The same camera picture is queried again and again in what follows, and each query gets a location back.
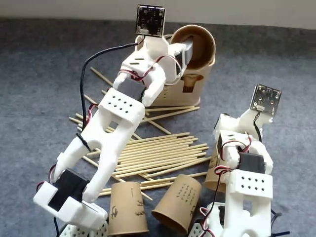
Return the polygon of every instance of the black cable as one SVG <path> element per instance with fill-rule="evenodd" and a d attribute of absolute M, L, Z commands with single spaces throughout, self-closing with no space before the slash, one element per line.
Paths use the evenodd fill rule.
<path fill-rule="evenodd" d="M 108 49 L 104 49 L 100 52 L 97 52 L 96 54 L 92 55 L 91 57 L 89 57 L 81 70 L 81 77 L 80 77 L 80 98 L 81 98 L 81 106 L 82 106 L 82 115 L 83 115 L 83 121 L 82 121 L 82 129 L 84 130 L 85 126 L 86 126 L 86 122 L 87 122 L 87 118 L 86 118 L 86 107 L 85 107 L 85 100 L 84 100 L 84 92 L 83 92 L 83 83 L 84 83 L 84 74 L 85 74 L 85 69 L 88 65 L 89 62 L 91 62 L 93 59 L 99 57 L 102 54 L 108 53 L 108 52 L 112 52 L 115 50 L 119 50 L 119 49 L 124 49 L 124 48 L 129 48 L 129 47 L 133 47 L 133 46 L 137 46 L 139 44 L 141 44 L 144 41 L 144 38 L 137 43 L 128 43 L 122 46 L 117 46 L 117 47 L 113 47 L 113 48 L 108 48 Z"/>
<path fill-rule="evenodd" d="M 210 209 L 209 212 L 204 216 L 203 221 L 202 221 L 202 230 L 203 230 L 204 232 L 207 231 L 207 229 L 204 229 L 204 223 L 205 223 L 207 217 L 209 216 L 209 214 L 210 214 L 210 213 L 212 212 L 212 210 L 213 210 L 213 207 L 214 207 L 214 204 L 215 204 L 215 201 L 216 201 L 216 196 L 217 196 L 219 184 L 220 184 L 220 181 L 221 181 L 221 176 L 222 176 L 222 173 L 220 173 L 220 174 L 218 175 L 217 186 L 216 186 L 216 190 L 215 190 L 215 194 L 214 194 L 214 198 L 213 198 L 213 203 L 212 203 L 211 209 Z"/>
<path fill-rule="evenodd" d="M 254 120 L 253 120 L 253 125 L 254 125 L 255 130 L 256 130 L 256 132 L 257 132 L 257 134 L 258 134 L 259 141 L 262 142 L 261 133 L 260 133 L 260 130 L 259 130 L 257 124 L 256 124 L 256 121 L 257 121 L 257 119 L 259 118 L 260 113 L 261 113 L 261 112 L 258 111 L 257 115 L 255 116 L 255 118 L 254 118 Z"/>
<path fill-rule="evenodd" d="M 76 132 L 76 136 L 81 140 L 82 144 L 84 144 L 84 146 L 91 152 L 92 150 L 90 149 L 87 141 L 84 140 L 84 138 L 77 132 Z"/>
<path fill-rule="evenodd" d="M 59 237 L 59 229 L 58 229 L 56 217 L 54 217 L 54 224 L 55 224 L 55 229 L 56 229 L 56 233 L 57 233 L 56 236 Z"/>

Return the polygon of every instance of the cup opening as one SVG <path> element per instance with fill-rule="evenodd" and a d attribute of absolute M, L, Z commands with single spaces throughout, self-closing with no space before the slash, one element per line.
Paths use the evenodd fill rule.
<path fill-rule="evenodd" d="M 185 229 L 180 223 L 178 223 L 177 221 L 171 219 L 170 217 L 162 214 L 162 213 L 159 213 L 157 212 L 156 210 L 153 210 L 152 211 L 152 215 L 153 217 L 155 217 L 160 223 L 164 224 L 165 226 L 173 229 L 173 230 L 176 230 L 180 233 L 183 233 L 183 234 L 187 234 L 188 233 L 188 230 Z"/>

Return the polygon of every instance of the white 3d-printed robot arm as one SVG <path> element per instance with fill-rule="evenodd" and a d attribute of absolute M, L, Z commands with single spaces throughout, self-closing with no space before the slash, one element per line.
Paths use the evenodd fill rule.
<path fill-rule="evenodd" d="M 191 41 L 173 47 L 164 38 L 146 37 L 143 47 L 135 50 L 123 61 L 113 88 L 104 96 L 98 105 L 98 111 L 86 125 L 80 137 L 73 139 L 67 149 L 57 158 L 52 181 L 65 183 L 61 181 L 61 177 L 63 174 L 69 175 L 69 169 L 82 156 L 89 150 L 101 149 L 98 169 L 91 181 L 81 187 L 83 188 L 82 195 L 65 197 L 65 189 L 68 186 L 57 188 L 58 185 L 45 182 L 35 195 L 34 202 L 66 223 L 98 229 L 107 218 L 107 213 L 92 202 L 98 198 L 113 173 L 122 150 L 144 117 L 145 106 L 153 103 L 163 90 L 165 83 L 179 80 L 185 71 L 186 65 L 183 64 L 177 73 L 175 56 L 182 53 L 184 57 L 185 52 L 190 50 L 192 50 Z M 125 82 L 133 85 L 136 83 L 137 86 L 141 83 L 131 79 L 130 73 L 126 71 L 144 75 L 142 81 L 146 89 L 137 99 L 121 92 L 124 91 L 127 94 L 130 92 L 129 87 L 126 91 Z M 118 124 L 116 130 L 106 133 L 105 130 L 112 121 Z"/>

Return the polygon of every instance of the pile of wooden sticks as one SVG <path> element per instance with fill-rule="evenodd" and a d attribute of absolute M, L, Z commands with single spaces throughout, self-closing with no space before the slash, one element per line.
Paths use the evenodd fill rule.
<path fill-rule="evenodd" d="M 90 68 L 96 75 L 107 82 L 110 86 L 113 84 L 100 74 L 94 68 Z M 85 98 L 94 104 L 98 104 L 89 96 L 84 95 Z M 179 115 L 182 113 L 190 112 L 199 109 L 195 106 L 179 106 L 179 107 L 166 107 L 166 108 L 147 108 L 146 115 L 151 112 L 162 111 L 175 111 L 154 117 L 144 117 L 142 122 L 149 122 L 163 133 L 167 134 L 159 137 L 150 137 L 142 139 L 136 133 L 133 134 L 121 156 L 118 159 L 118 165 L 112 177 L 119 182 L 125 182 L 122 178 L 128 176 L 138 175 L 145 179 L 141 182 L 141 190 L 148 190 L 160 187 L 166 187 L 172 184 L 176 177 L 168 177 L 162 179 L 153 179 L 153 177 L 169 174 L 176 170 L 188 168 L 190 166 L 200 164 L 210 160 L 210 157 L 205 157 L 206 150 L 209 148 L 206 143 L 199 145 L 192 145 L 198 138 L 190 136 L 190 133 L 184 132 L 179 134 L 171 134 L 170 131 L 154 122 L 157 119 Z M 78 126 L 77 129 L 81 131 L 82 128 L 82 115 L 76 114 L 76 118 L 69 117 Z M 115 128 L 108 127 L 106 132 L 111 133 Z M 100 154 L 100 150 L 96 149 L 82 157 L 85 161 L 98 167 L 98 163 L 94 161 L 95 156 Z M 206 175 L 207 172 L 190 174 L 192 177 Z M 103 189 L 100 196 L 111 194 L 111 188 Z"/>
<path fill-rule="evenodd" d="M 141 182 L 141 190 L 166 187 L 172 184 L 176 177 L 153 179 L 176 170 L 191 167 L 210 160 L 205 157 L 209 148 L 206 143 L 192 145 L 197 138 L 188 132 L 166 136 L 133 140 L 127 143 L 112 177 L 120 182 L 122 178 L 139 175 L 146 179 Z M 98 166 L 91 158 L 100 154 L 100 150 L 88 153 L 83 159 L 94 166 Z M 206 175 L 207 172 L 190 174 L 192 177 Z M 111 188 L 104 189 L 100 196 L 111 194 Z"/>

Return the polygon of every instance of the robotic arm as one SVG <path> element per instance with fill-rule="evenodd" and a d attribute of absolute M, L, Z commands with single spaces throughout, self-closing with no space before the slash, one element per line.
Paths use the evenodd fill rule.
<path fill-rule="evenodd" d="M 261 140 L 262 125 L 272 122 L 280 96 L 281 91 L 258 84 L 244 114 L 239 118 L 220 115 L 213 131 L 220 165 L 214 171 L 224 177 L 226 200 L 207 207 L 203 221 L 209 229 L 204 232 L 206 237 L 271 235 L 273 161 Z M 250 211 L 243 209 L 244 200 L 252 203 Z M 193 228 L 201 230 L 201 225 L 196 223 Z"/>
<path fill-rule="evenodd" d="M 164 8 L 151 9 L 158 15 L 163 10 L 161 17 L 164 20 Z M 159 28 L 159 31 L 162 35 L 163 29 Z M 181 78 L 191 59 L 192 39 L 169 44 L 162 36 L 152 35 L 147 32 L 142 47 L 136 47 L 123 61 L 114 86 L 101 100 L 98 111 L 81 135 L 74 138 L 58 156 L 52 183 L 45 182 L 34 196 L 36 204 L 66 223 L 95 230 L 104 223 L 106 211 L 93 202 L 144 117 L 145 106 L 153 103 L 165 84 L 174 84 Z M 106 133 L 112 121 L 118 124 L 117 128 L 112 133 Z M 101 149 L 99 166 L 88 181 L 71 168 L 82 156 L 96 148 Z"/>

